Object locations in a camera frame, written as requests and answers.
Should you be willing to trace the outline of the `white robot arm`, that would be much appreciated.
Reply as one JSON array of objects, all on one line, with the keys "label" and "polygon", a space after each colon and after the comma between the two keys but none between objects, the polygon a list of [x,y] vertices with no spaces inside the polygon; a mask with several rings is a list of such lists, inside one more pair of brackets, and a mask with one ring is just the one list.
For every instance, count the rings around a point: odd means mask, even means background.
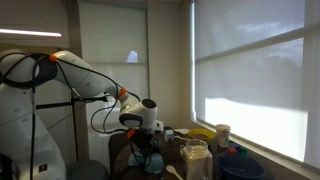
[{"label": "white robot arm", "polygon": [[72,95],[94,101],[106,94],[120,104],[119,121],[148,138],[162,131],[157,106],[141,100],[69,51],[54,54],[5,50],[0,54],[0,153],[15,172],[5,180],[104,180],[106,167],[95,160],[65,164],[45,123],[69,114]]}]

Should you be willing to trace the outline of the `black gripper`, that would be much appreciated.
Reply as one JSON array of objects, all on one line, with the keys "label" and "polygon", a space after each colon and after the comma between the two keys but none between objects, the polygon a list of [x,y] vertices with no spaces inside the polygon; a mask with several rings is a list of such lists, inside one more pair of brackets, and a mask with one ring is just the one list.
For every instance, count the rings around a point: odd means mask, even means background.
[{"label": "black gripper", "polygon": [[158,152],[160,148],[159,141],[155,140],[152,134],[144,134],[142,131],[136,131],[134,133],[133,143],[144,157]]}]

